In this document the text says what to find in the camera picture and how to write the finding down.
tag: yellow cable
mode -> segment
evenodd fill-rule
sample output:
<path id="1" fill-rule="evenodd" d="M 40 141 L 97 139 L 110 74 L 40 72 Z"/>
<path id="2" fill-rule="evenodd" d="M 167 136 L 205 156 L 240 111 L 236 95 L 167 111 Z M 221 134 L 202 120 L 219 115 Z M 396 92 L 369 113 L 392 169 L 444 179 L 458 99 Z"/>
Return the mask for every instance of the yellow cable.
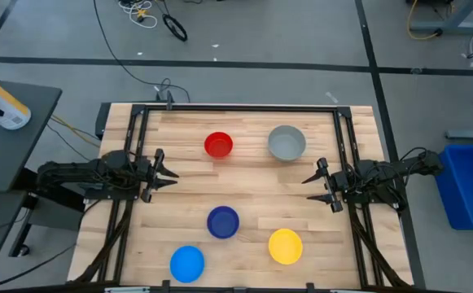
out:
<path id="1" fill-rule="evenodd" d="M 88 138 L 85 138 L 84 136 L 82 136 L 80 133 L 78 133 L 71 125 L 69 125 L 68 123 L 66 123 L 66 121 L 62 120 L 60 117 L 57 117 L 56 115 L 52 115 L 54 117 L 54 119 L 56 119 L 58 122 L 62 123 L 64 126 L 68 127 L 68 129 L 70 129 L 75 135 L 77 135 L 79 138 L 81 138 L 83 141 L 85 142 L 88 142 L 90 145 L 94 146 L 94 147 L 98 147 L 100 148 L 100 145 L 94 143 L 94 142 L 91 142 Z"/>
<path id="2" fill-rule="evenodd" d="M 406 20 L 406 32 L 408 32 L 409 37 L 413 38 L 414 40 L 424 41 L 429 40 L 433 37 L 437 37 L 437 33 L 433 33 L 432 35 L 426 37 L 415 37 L 412 32 L 409 30 L 409 23 L 412 19 L 412 14 L 414 13 L 415 6 L 417 5 L 418 0 L 414 0 L 414 4 L 412 5 L 411 9 L 409 10 L 408 19 Z"/>

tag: red bowl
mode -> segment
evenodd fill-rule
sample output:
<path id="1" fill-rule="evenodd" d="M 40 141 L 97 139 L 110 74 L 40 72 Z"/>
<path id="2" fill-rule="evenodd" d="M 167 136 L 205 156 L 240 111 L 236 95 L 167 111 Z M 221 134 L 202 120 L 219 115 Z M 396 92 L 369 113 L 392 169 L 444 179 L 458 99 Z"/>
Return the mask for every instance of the red bowl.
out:
<path id="1" fill-rule="evenodd" d="M 233 149 L 233 140 L 227 133 L 211 133 L 205 138 L 204 148 L 211 157 L 223 158 Z"/>

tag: wooden table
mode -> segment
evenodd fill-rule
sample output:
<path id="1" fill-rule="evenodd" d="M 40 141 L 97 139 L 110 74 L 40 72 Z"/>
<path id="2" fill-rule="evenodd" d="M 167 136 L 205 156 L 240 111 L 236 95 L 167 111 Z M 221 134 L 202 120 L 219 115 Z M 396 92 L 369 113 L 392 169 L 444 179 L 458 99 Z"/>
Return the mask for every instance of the wooden table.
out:
<path id="1" fill-rule="evenodd" d="M 123 148 L 131 106 L 112 104 L 100 155 Z M 351 110 L 361 158 L 383 160 L 372 108 Z M 313 175 L 320 157 L 327 158 L 330 172 L 340 170 L 331 114 L 151 111 L 149 117 L 143 154 L 164 149 L 166 167 L 180 178 L 154 192 L 151 203 L 136 201 L 122 285 L 159 286 L 169 279 L 171 286 L 360 287 L 346 204 L 332 213 L 324 203 L 306 199 L 324 192 L 323 180 L 300 184 Z M 280 163 L 267 150 L 269 132 L 284 124 L 301 129 L 307 139 L 304 155 L 293 163 Z M 213 131 L 233 138 L 228 158 L 205 153 L 204 139 Z M 346 135 L 345 144 L 350 154 Z M 238 233 L 227 240 L 214 238 L 206 227 L 207 215 L 219 205 L 231 206 L 240 218 Z M 412 283 L 397 214 L 385 204 L 370 206 L 379 250 Z M 83 219 L 68 279 L 81 274 L 103 245 L 110 208 L 103 201 Z M 276 263 L 268 253 L 269 236 L 279 228 L 293 229 L 303 241 L 303 255 L 293 265 Z M 183 245 L 197 246 L 205 258 L 204 273 L 190 284 L 169 272 L 171 255 Z M 373 284 L 370 256 L 363 250 Z"/>

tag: dark blue bowl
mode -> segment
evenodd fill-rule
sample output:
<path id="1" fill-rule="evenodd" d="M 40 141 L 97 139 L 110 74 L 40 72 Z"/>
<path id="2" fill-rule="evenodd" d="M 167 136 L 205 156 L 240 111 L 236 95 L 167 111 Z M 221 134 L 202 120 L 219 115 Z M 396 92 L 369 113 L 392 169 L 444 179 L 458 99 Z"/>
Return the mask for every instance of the dark blue bowl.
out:
<path id="1" fill-rule="evenodd" d="M 232 208 L 221 206 L 209 213 L 207 218 L 207 228 L 212 236 L 220 239 L 227 239 L 236 234 L 239 227 L 239 218 Z"/>

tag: yellow bowl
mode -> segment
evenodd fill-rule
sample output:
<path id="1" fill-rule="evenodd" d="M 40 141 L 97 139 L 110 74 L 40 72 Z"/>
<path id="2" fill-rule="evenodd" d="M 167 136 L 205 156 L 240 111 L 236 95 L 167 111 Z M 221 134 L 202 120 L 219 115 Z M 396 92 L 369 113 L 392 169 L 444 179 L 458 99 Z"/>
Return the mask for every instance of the yellow bowl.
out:
<path id="1" fill-rule="evenodd" d="M 269 252 L 282 265 L 292 265 L 303 253 L 300 236 L 290 229 L 276 230 L 269 238 Z"/>

